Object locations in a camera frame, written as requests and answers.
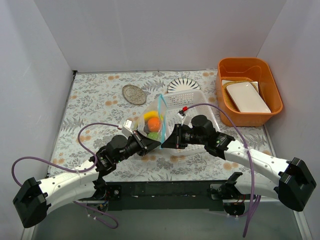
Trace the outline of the clear zip top bag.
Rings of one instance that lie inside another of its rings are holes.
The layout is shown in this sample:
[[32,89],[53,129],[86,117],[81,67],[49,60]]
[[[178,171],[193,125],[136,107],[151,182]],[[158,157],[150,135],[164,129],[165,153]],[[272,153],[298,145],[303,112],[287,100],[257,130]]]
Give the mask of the clear zip top bag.
[[167,103],[164,95],[156,97],[135,121],[133,129],[143,136],[158,141],[165,141]]

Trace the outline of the orange fruit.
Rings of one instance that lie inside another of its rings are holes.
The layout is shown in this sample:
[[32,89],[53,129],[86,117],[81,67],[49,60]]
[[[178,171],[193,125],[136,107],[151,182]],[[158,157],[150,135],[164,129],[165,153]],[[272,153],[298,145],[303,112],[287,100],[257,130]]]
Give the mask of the orange fruit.
[[148,120],[147,126],[150,132],[159,132],[162,128],[162,122],[159,118],[154,117]]

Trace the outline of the large green custard apple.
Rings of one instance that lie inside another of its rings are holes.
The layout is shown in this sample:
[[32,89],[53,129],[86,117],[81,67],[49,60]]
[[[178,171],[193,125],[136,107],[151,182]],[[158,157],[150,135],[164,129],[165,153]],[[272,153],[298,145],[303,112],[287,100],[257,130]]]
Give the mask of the large green custard apple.
[[147,137],[151,140],[160,141],[161,140],[161,134],[158,132],[150,132],[147,134]]

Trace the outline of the yellow banana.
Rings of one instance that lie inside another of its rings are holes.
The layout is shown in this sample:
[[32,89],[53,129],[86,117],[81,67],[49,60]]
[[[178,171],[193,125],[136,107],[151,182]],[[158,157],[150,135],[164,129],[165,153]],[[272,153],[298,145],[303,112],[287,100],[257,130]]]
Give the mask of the yellow banana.
[[164,116],[162,114],[159,114],[157,111],[152,110],[148,111],[143,115],[143,118],[146,122],[148,122],[152,118],[159,118],[161,121],[164,119]]

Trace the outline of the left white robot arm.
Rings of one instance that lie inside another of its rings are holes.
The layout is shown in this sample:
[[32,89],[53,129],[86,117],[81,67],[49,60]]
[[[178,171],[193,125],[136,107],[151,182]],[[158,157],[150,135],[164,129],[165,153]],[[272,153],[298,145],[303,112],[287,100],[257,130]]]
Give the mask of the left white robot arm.
[[109,200],[113,195],[103,177],[116,170],[117,164],[134,154],[144,156],[160,146],[160,142],[138,131],[125,137],[114,136],[96,156],[54,177],[27,179],[13,199],[13,205],[24,228],[40,223],[50,212],[73,201],[94,198]]

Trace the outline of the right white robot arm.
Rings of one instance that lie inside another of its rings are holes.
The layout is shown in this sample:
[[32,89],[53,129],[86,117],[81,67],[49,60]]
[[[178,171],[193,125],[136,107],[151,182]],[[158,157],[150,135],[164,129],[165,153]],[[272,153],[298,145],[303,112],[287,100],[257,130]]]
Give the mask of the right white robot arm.
[[210,155],[253,168],[266,178],[258,182],[245,178],[241,172],[235,172],[213,191],[214,195],[222,199],[237,199],[253,194],[278,199],[297,212],[304,210],[317,184],[303,160],[297,157],[286,160],[255,149],[247,150],[234,137],[216,131],[204,115],[193,117],[191,125],[176,124],[161,147],[185,149],[188,145],[203,145]]

